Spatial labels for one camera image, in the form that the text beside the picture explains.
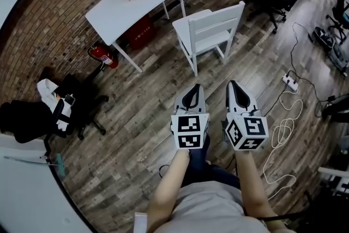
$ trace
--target power strip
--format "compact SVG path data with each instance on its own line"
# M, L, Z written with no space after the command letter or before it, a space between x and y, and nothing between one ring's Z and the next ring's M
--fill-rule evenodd
M287 73L282 77L282 80L287 84L293 91L298 91L298 84L291 78Z

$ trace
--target wooden floor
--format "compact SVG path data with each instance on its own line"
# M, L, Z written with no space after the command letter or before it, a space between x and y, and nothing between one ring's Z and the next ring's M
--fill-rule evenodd
M203 9L218 10L240 0L186 0L187 14ZM266 15L250 22L246 16L251 4L246 5L226 65L215 53L198 59L198 77L184 56L177 50L177 38L171 22L180 17L180 8L170 12L170 21L156 23L156 39L141 51L130 51L130 56L141 65L138 73L121 58L116 70L105 70L95 83L101 94L110 96L98 114L99 122L107 129L101 136L93 127L87 128L84 141L77 137L54 139L55 152L61 152L67 176L63 183L82 213L100 232L130 232L135 211L144 211L154 188L160 181L158 169L168 163L174 153L169 130L170 116L176 94L195 83L204 87L209 106L209 134L211 146L208 159L226 166L234 153L222 139L220 121L225 119L225 88L229 80L238 80L252 91L262 114L265 114L284 89L281 77L291 69L290 51L295 44L292 25L295 21L312 31L315 26L328 26L326 13L336 0L299 0L287 14L287 21L279 23L276 35ZM295 26L299 44L293 53L299 75L310 79L319 98L348 91L347 82L334 68L317 44L312 44L304 30ZM271 204L277 214L293 212L304 206L303 193L317 190L317 168L324 164L346 126L330 123L314 116L317 103L314 89L306 81L299 81L299 93L283 96L286 105L296 99L304 102L303 112L295 121L293 136L286 146L274 153L267 174L276 179L293 174L297 182L291 189L282 190ZM279 103L268 115L269 133L286 117L298 114L299 106L291 112ZM254 154L262 176L262 166L271 150L270 140L265 149ZM234 163L229 170L233 171ZM280 184L269 186L268 195Z

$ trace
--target chair seat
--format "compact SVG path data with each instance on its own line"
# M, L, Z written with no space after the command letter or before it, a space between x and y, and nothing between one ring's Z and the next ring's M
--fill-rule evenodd
M190 33L189 33L189 20L190 19L199 19L201 17L205 17L209 14L211 14L212 11L207 9L200 12L197 12L195 14L192 14L190 16L186 16L182 19L179 19L177 21L174 21L172 23L174 29L176 30L178 36L180 37L186 51L188 52L188 55L192 55L191 51L191 45L190 45ZM217 33L213 36L210 36L208 38L205 38L204 40L200 40L196 42L196 53L199 55L203 52L206 52L210 49L213 49L215 47L218 47L218 44L228 41L229 39L229 32L223 31L220 33Z

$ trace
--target gray shirt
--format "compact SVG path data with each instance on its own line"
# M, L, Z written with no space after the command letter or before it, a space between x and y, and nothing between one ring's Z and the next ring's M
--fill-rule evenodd
M262 222L246 217L241 191L223 183L210 181L183 187L170 221L155 233L265 233ZM277 230L277 233L293 233Z

